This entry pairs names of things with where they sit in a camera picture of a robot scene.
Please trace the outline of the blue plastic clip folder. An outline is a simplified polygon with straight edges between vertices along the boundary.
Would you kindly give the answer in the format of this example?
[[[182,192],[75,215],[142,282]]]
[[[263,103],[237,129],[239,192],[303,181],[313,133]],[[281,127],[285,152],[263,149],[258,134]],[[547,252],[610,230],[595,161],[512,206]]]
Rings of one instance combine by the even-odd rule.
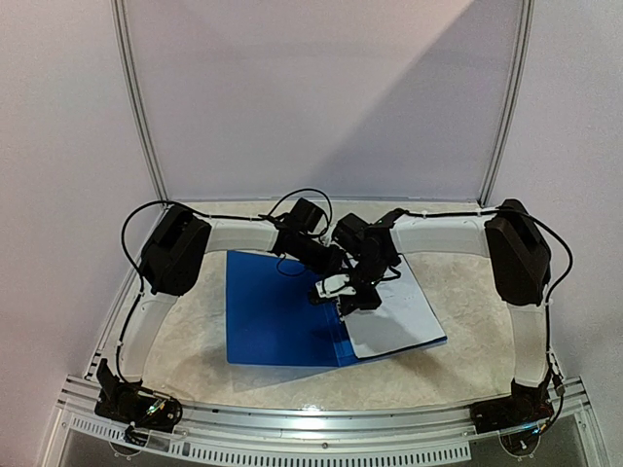
[[[358,360],[335,302],[312,305],[318,275],[295,260],[230,251],[226,257],[227,360],[237,365],[340,368]]]

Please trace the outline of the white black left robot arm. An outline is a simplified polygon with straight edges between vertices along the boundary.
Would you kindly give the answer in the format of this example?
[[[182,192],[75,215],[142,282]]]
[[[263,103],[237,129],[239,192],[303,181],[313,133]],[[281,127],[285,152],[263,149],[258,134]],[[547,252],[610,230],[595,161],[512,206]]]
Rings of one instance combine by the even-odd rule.
[[[148,201],[128,217],[158,206],[163,216],[129,262],[139,279],[139,291],[118,339],[118,378],[139,384],[155,337],[177,300],[191,291],[203,258],[212,252],[253,251],[290,256],[319,275],[334,272],[343,255],[327,239],[333,207],[299,198],[286,212],[243,216],[200,212],[179,201]]]

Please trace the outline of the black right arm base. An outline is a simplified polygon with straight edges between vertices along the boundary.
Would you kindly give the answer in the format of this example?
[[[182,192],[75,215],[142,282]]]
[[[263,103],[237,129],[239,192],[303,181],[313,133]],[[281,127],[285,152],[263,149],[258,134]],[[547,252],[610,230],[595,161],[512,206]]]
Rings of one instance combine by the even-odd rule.
[[[476,431],[482,434],[520,426],[531,427],[540,420],[545,420],[545,427],[549,427],[560,416],[565,394],[562,380],[554,376],[556,394],[562,397],[559,408],[554,411],[549,398],[550,377],[547,374],[537,387],[525,386],[513,379],[509,396],[471,404],[469,416]]]

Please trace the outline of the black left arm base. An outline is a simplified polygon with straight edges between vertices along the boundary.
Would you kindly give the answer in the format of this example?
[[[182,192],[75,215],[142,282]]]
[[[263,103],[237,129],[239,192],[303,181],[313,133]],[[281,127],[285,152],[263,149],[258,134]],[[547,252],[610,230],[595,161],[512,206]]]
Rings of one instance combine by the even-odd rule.
[[[177,399],[137,382],[123,382],[110,370],[107,359],[99,362],[95,375],[100,385],[94,407],[97,416],[165,433],[172,433],[181,421],[183,407]]]

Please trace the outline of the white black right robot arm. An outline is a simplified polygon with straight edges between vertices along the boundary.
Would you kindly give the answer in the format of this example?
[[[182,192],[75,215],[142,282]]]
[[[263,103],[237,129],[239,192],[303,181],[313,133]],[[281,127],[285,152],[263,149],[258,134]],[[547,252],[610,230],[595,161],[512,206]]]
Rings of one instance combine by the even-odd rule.
[[[503,404],[503,415],[523,424],[537,413],[541,398],[535,388],[548,378],[545,290],[551,280],[551,250],[535,220],[516,199],[484,211],[425,214],[402,208],[369,223],[350,213],[331,239],[355,261],[336,273],[334,289],[341,312],[376,309],[377,291],[387,271],[414,253],[452,253],[489,259],[495,289],[510,312],[515,366],[513,383],[522,387]]]

